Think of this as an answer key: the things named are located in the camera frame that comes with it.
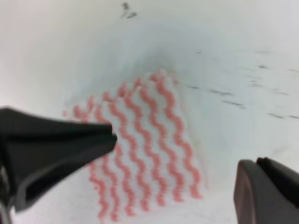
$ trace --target dark mark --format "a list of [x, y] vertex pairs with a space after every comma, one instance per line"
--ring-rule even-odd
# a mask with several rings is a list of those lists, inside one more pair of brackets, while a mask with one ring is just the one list
[[221, 91], [218, 91], [218, 90], [209, 90], [209, 92], [218, 94], [222, 97], [223, 96], [233, 96], [233, 94], [231, 92], [221, 92]]
[[223, 100], [223, 103], [225, 104], [231, 104], [231, 105], [235, 105], [235, 106], [238, 106], [239, 108], [241, 109], [246, 109], [243, 104], [239, 104], [239, 103], [235, 103], [235, 102], [231, 102], [231, 101], [226, 101], [226, 100]]
[[288, 69], [288, 71], [299, 73], [299, 70], [296, 70], [296, 69]]
[[283, 116], [280, 116], [280, 115], [277, 115], [277, 114], [274, 114], [274, 113], [268, 113], [268, 115], [272, 116], [272, 117], [275, 117], [275, 118], [284, 119]]
[[299, 117], [298, 117], [298, 116], [293, 116], [293, 115], [290, 115], [289, 117], [290, 117], [290, 118], [299, 119]]
[[260, 69], [268, 69], [268, 67], [265, 66], [265, 65], [259, 65], [258, 67], [259, 67]]
[[130, 6], [129, 6], [129, 4], [127, 2], [124, 2], [122, 4], [122, 8], [123, 8], [124, 11], [128, 11], [130, 9]]
[[193, 85], [185, 85], [187, 88], [190, 88], [190, 89], [194, 89], [194, 90], [200, 90], [199, 87], [197, 86], [193, 86]]
[[123, 17], [127, 16], [127, 14], [129, 13], [130, 6], [127, 2], [122, 3], [121, 6], [122, 6], [122, 9], [123, 9], [123, 13], [122, 13], [121, 18], [123, 18]]
[[131, 19], [133, 17], [137, 16], [137, 13], [132, 12], [130, 15], [127, 16], [127, 19]]
[[289, 94], [287, 94], [286, 92], [274, 92], [275, 94], [279, 94], [279, 95], [284, 95], [284, 96], [288, 96]]
[[253, 83], [252, 85], [250, 85], [251, 87], [258, 87], [258, 88], [263, 88], [262, 85], [258, 84], [258, 83]]

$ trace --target red wavy stripe pattern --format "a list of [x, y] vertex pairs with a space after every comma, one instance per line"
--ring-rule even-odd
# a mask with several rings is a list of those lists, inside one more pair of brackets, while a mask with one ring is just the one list
[[171, 148], [169, 148], [164, 141], [165, 137], [166, 137], [166, 128], [157, 121], [157, 118], [156, 118], [156, 115], [158, 113], [157, 102], [147, 94], [147, 92], [144, 88], [141, 89], [140, 96], [151, 107], [151, 114], [149, 116], [149, 119], [150, 119], [152, 125], [154, 127], [156, 127], [159, 131], [159, 140], [158, 140], [159, 146], [161, 147], [161, 149], [163, 151], [165, 151], [168, 154], [168, 156], [170, 158], [170, 162], [167, 164], [167, 168], [168, 168], [169, 173], [175, 177], [176, 182], [177, 182], [177, 185], [176, 185], [175, 189], [173, 190], [174, 200], [177, 202], [182, 202], [183, 198], [181, 196], [181, 191], [184, 186], [184, 179], [183, 179], [183, 175], [180, 172], [178, 172], [178, 170], [175, 166], [175, 164], [178, 160], [175, 152]]
[[105, 192], [106, 192], [106, 185], [105, 182], [98, 179], [96, 177], [96, 166], [95, 163], [92, 162], [89, 165], [89, 171], [90, 171], [90, 182], [92, 182], [95, 186], [96, 186], [96, 191], [98, 192], [99, 195], [99, 205], [101, 207], [101, 211], [98, 214], [99, 219], [103, 222], [104, 221], [104, 217], [107, 214], [108, 208], [109, 208], [109, 204], [108, 202], [105, 200]]
[[191, 164], [192, 159], [192, 148], [189, 143], [182, 139], [182, 133], [184, 132], [184, 125], [182, 120], [176, 116], [172, 111], [175, 107], [175, 99], [171, 91], [166, 89], [164, 86], [165, 80], [161, 80], [157, 83], [157, 91], [165, 96], [167, 100], [167, 107], [165, 108], [164, 112], [166, 116], [173, 121], [176, 126], [176, 132], [173, 136], [175, 144], [182, 147], [185, 150], [185, 158], [184, 158], [184, 165], [186, 169], [192, 173], [193, 175], [193, 184], [190, 186], [190, 192], [192, 197], [194, 198], [201, 198], [199, 193], [199, 183], [200, 183], [200, 174], [199, 171]]
[[120, 112], [115, 104], [110, 104], [109, 105], [109, 109], [110, 112], [119, 118], [120, 122], [121, 122], [121, 127], [119, 129], [119, 132], [121, 134], [121, 136], [124, 139], [127, 139], [129, 144], [130, 144], [130, 150], [129, 150], [129, 156], [131, 158], [132, 162], [135, 162], [138, 165], [139, 171], [137, 174], [137, 182], [138, 184], [143, 188], [144, 194], [143, 194], [143, 199], [140, 201], [141, 202], [141, 207], [144, 211], [149, 211], [149, 204], [148, 204], [148, 200], [147, 200], [147, 192], [150, 189], [150, 186], [143, 180], [143, 175], [145, 173], [145, 163], [143, 162], [143, 160], [139, 159], [137, 157], [136, 151], [137, 151], [137, 143], [135, 140], [135, 137], [128, 134], [126, 127], [128, 125], [128, 121], [127, 121], [127, 117], [125, 114], [123, 114], [122, 112]]
[[[97, 110], [96, 112], [97, 112], [96, 117], [100, 118], [101, 117], [100, 111]], [[130, 179], [131, 179], [131, 171], [130, 171], [130, 168], [121, 161], [123, 152], [122, 152], [122, 148], [120, 147], [119, 144], [116, 145], [114, 151], [116, 153], [115, 164], [119, 169], [121, 169], [124, 172], [124, 179], [121, 184], [122, 184], [123, 190], [127, 193], [127, 196], [128, 196], [128, 204], [125, 207], [125, 211], [128, 216], [134, 216], [135, 213], [133, 211], [133, 206], [135, 204], [135, 195], [134, 195], [134, 191], [132, 190], [132, 188], [130, 187], [130, 184], [129, 184]], [[118, 207], [119, 207], [119, 205], [114, 206], [114, 210], [117, 211]]]
[[[133, 101], [131, 100], [131, 98], [126, 98], [125, 99], [126, 105], [128, 108], [131, 108], [136, 116], [136, 119], [134, 121], [134, 126], [137, 132], [139, 132], [145, 141], [145, 145], [144, 145], [144, 151], [146, 153], [147, 156], [151, 157], [153, 159], [154, 162], [154, 168], [151, 171], [152, 174], [152, 178], [154, 180], [157, 180], [159, 185], [160, 185], [160, 192], [157, 196], [157, 202], [160, 206], [164, 206], [165, 205], [165, 200], [164, 200], [164, 195], [166, 193], [167, 190], [167, 185], [166, 185], [166, 180], [165, 178], [162, 178], [159, 174], [159, 169], [161, 167], [161, 161], [160, 161], [160, 157], [157, 153], [154, 153], [152, 151], [152, 136], [150, 134], [149, 131], [145, 130], [142, 125], [141, 125], [141, 119], [142, 119], [142, 110], [139, 106], [137, 106], [136, 104], [133, 103]], [[147, 195], [147, 199], [151, 197], [151, 191], [148, 190], [148, 192], [146, 192]]]
[[[103, 116], [101, 115], [101, 108], [98, 107], [96, 109], [96, 112], [95, 112], [95, 117], [97, 119], [98, 122], [105, 122], [105, 123], [109, 123], [108, 120], [104, 119]], [[115, 152], [117, 153], [117, 156], [116, 158], [118, 157], [118, 154], [121, 154], [121, 149], [120, 147], [118, 146], [118, 144], [115, 146]], [[119, 211], [119, 207], [120, 207], [120, 198], [118, 197], [117, 195], [117, 192], [116, 192], [116, 187], [117, 187], [117, 175], [115, 172], [111, 171], [109, 169], [109, 166], [108, 166], [108, 163], [109, 163], [109, 156], [106, 155], [103, 157], [103, 163], [102, 163], [102, 170], [108, 175], [110, 176], [111, 180], [112, 180], [112, 187], [110, 188], [110, 193], [111, 193], [111, 196], [114, 200], [114, 208], [113, 208], [113, 211], [111, 212], [110, 214], [110, 217], [113, 221], [118, 221], [118, 211]], [[104, 198], [105, 197], [105, 191], [106, 188], [104, 188], [104, 191], [101, 191], [100, 192], [100, 197], [101, 198]], [[106, 206], [106, 204], [104, 203], [100, 203], [101, 205], [101, 211], [99, 213], [99, 217], [102, 218], [106, 215], [107, 213], [107, 210], [108, 210], [108, 206]]]

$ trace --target white table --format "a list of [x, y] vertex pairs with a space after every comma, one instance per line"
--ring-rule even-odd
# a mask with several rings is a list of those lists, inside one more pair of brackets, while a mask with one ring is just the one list
[[[299, 170], [299, 2], [130, 0], [137, 16], [129, 19], [122, 4], [0, 1], [0, 105], [60, 118], [65, 106], [123, 80], [160, 67], [176, 72], [216, 198], [209, 203], [225, 197], [230, 212], [223, 212], [235, 223], [240, 159], [269, 156]], [[60, 184], [16, 223], [98, 223], [92, 186], [81, 181], [87, 173]]]

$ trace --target red and white cloth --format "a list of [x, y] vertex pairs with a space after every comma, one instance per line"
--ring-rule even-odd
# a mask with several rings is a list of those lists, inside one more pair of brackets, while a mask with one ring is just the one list
[[202, 198], [199, 164], [172, 76], [160, 70], [92, 96], [64, 115], [111, 123], [118, 136], [115, 150], [90, 165], [102, 222]]

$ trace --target cloth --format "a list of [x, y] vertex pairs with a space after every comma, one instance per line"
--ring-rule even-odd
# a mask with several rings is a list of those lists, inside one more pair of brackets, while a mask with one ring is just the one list
[[111, 123], [118, 136], [114, 152], [90, 165], [103, 223], [203, 197], [177, 82], [164, 71], [91, 96], [64, 116]]

